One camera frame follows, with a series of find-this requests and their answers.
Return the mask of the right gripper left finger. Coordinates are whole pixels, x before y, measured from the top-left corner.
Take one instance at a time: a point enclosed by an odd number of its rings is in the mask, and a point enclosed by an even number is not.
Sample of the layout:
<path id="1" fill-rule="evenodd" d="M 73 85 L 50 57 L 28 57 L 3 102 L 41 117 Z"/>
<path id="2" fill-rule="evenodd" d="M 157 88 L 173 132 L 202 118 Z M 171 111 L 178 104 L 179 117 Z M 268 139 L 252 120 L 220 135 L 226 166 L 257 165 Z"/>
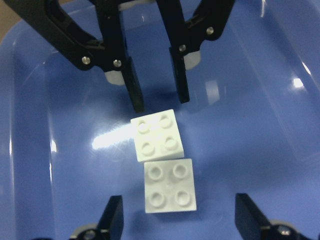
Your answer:
<path id="1" fill-rule="evenodd" d="M 98 221 L 78 227 L 69 240 L 120 240 L 124 229 L 123 197 L 113 195 Z"/>

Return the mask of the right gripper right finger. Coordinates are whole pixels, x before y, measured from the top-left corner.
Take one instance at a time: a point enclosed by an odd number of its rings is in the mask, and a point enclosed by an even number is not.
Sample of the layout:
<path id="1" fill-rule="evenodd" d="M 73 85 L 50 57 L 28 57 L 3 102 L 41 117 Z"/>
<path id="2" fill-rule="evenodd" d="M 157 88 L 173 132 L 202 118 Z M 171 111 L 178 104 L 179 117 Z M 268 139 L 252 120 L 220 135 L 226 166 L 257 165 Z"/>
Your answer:
<path id="1" fill-rule="evenodd" d="M 235 226 L 243 240 L 307 240 L 291 224 L 269 220 L 247 193 L 235 194 Z"/>

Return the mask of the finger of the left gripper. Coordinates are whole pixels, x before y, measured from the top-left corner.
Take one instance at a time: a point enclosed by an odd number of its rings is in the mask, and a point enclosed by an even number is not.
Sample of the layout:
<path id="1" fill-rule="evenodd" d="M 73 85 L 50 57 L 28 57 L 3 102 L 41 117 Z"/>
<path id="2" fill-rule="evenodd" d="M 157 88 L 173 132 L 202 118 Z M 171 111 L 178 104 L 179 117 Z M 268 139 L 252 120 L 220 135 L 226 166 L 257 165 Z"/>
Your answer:
<path id="1" fill-rule="evenodd" d="M 169 52 L 178 98 L 184 104 L 190 101 L 184 57 L 173 47 L 169 48 Z"/>

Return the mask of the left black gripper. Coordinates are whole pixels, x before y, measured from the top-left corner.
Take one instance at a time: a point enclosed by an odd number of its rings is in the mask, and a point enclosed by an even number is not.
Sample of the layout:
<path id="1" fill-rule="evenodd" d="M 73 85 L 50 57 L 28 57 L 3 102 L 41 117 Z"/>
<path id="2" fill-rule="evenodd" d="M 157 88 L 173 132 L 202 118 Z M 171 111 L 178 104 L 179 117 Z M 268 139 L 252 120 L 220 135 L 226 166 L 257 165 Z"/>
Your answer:
<path id="1" fill-rule="evenodd" d="M 94 66 L 104 72 L 122 71 L 135 112 L 145 110 L 141 86 L 129 57 L 122 12 L 136 0 L 95 0 L 101 39 L 84 31 L 56 0 L 8 0 L 6 4 L 80 70 Z M 232 0 L 202 0 L 189 20 L 178 0 L 159 0 L 157 6 L 170 42 L 175 66 L 198 52 L 204 41 L 221 37 L 234 6 Z"/>

